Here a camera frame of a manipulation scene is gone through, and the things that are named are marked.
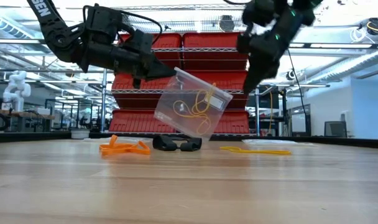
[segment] wooden tabletop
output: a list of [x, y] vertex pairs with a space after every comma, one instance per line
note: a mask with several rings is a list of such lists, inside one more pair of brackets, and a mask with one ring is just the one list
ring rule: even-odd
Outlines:
[[[3, 115], [6, 115], [6, 116], [9, 116], [10, 113], [8, 110], [1, 110], [0, 109], [0, 113], [3, 114]], [[42, 119], [55, 119], [55, 116], [54, 115], [36, 115], [34, 113], [31, 113], [31, 112], [25, 112], [25, 111], [21, 111], [21, 112], [16, 112], [16, 111], [13, 111], [11, 112], [11, 116], [15, 116], [15, 117], [21, 117], [21, 118], [42, 118]]]
[[197, 152], [102, 159], [102, 141], [0, 144], [0, 223], [378, 223], [378, 149], [292, 156]]

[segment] ceiling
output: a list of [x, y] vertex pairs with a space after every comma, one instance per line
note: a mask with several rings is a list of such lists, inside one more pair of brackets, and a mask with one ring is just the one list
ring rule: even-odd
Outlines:
[[[222, 15], [232, 16], [235, 24], [234, 30], [243, 31], [246, 27], [241, 23], [241, 13], [243, 6], [232, 6], [223, 2], [223, 0], [158, 0], [151, 2], [145, 0], [122, 1], [122, 0], [86, 0], [86, 1], [67, 1], [53, 0], [60, 15], [69, 25], [75, 25], [83, 21], [82, 7], [99, 3], [102, 6], [115, 7], [130, 12], [147, 16], [159, 21], [163, 26], [169, 26], [167, 32], [221, 32], [218, 22]], [[351, 34], [354, 34], [355, 28], [360, 22], [364, 22], [370, 17], [378, 17], [378, 0], [342, 0], [338, 4], [337, 0], [324, 0], [320, 7], [315, 9], [316, 21], [314, 27], [304, 27], [296, 36], [294, 42], [319, 42], [319, 43], [351, 43], [354, 42]], [[27, 1], [8, 0], [0, 1], [0, 17], [7, 21], [8, 24], [20, 30], [28, 38], [42, 38], [39, 29], [39, 23], [34, 13], [29, 8]], [[135, 28], [145, 32], [158, 32], [158, 27], [136, 17], [129, 17], [129, 22]], [[257, 33], [263, 32], [263, 27], [257, 28]], [[11, 33], [0, 29], [0, 38], [15, 38]], [[377, 42], [378, 36], [367, 36], [356, 42], [369, 43]], [[45, 47], [36, 49], [24, 49], [19, 45], [0, 45], [0, 48], [9, 52], [14, 52], [35, 64], [43, 63], [44, 66], [51, 69], [72, 69], [78, 70], [78, 67], [71, 63], [58, 61], [57, 58], [49, 53]], [[30, 56], [27, 54], [38, 54], [39, 56]], [[307, 74], [309, 71], [318, 71], [327, 65], [338, 62], [345, 57], [358, 57], [362, 54], [368, 54], [368, 51], [359, 50], [315, 50], [315, 49], [298, 49], [292, 50], [292, 60], [298, 74]], [[4, 53], [0, 54], [0, 68], [35, 68], [33, 63], [23, 62]], [[283, 56], [280, 61], [280, 68], [275, 82], [285, 82], [285, 75], [292, 69], [292, 64], [288, 56]], [[42, 73], [43, 79], [56, 80], [102, 80], [102, 69], [99, 73], [76, 74], [74, 77], [68, 77], [65, 73]], [[114, 75], [108, 75], [108, 81], [113, 81]], [[78, 90], [84, 89], [85, 85], [75, 84], [71, 88]]]

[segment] wall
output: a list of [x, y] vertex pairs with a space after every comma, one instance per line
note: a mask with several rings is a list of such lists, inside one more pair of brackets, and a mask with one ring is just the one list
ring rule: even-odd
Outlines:
[[[4, 92], [5, 87], [7, 87], [7, 85], [0, 85], [0, 98], [2, 98], [2, 93]], [[55, 99], [54, 92], [49, 91], [42, 87], [35, 87], [33, 85], [31, 85], [31, 87], [32, 87], [31, 96], [28, 98], [25, 98], [25, 103], [33, 103], [33, 104], [41, 105], [44, 107], [45, 99], [48, 99], [48, 98]]]
[[378, 81], [352, 79], [351, 86], [355, 136], [378, 139]]
[[[351, 79], [345, 78], [342, 82], [330, 83], [328, 88], [312, 88], [304, 94], [304, 105], [311, 107], [311, 134], [323, 136], [325, 121], [339, 121], [343, 111], [349, 111], [347, 118], [348, 135], [352, 135], [353, 124]], [[301, 106], [300, 98], [289, 98], [287, 108]]]

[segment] clear plastic container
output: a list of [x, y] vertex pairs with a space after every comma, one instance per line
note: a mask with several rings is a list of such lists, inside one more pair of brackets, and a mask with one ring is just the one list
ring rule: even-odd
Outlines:
[[193, 138], [209, 140], [233, 96], [175, 68], [155, 110], [155, 118]]

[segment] white humanoid robot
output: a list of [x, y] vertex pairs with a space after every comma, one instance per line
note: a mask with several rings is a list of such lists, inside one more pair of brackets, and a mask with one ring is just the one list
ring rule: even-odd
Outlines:
[[2, 109], [14, 111], [23, 111], [24, 97], [29, 97], [31, 87], [25, 83], [26, 72], [15, 71], [9, 76], [9, 83], [2, 94]]

